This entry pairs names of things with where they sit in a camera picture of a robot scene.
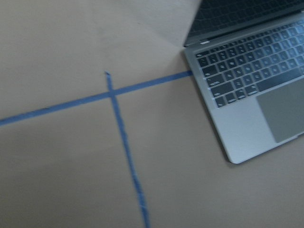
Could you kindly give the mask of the grey laptop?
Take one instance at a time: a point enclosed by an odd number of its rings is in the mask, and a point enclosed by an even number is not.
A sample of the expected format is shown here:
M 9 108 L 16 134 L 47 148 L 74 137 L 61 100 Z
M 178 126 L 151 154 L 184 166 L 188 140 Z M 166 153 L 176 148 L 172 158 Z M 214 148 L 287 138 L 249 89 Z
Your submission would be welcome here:
M 303 1 L 203 0 L 184 47 L 231 163 L 303 135 Z

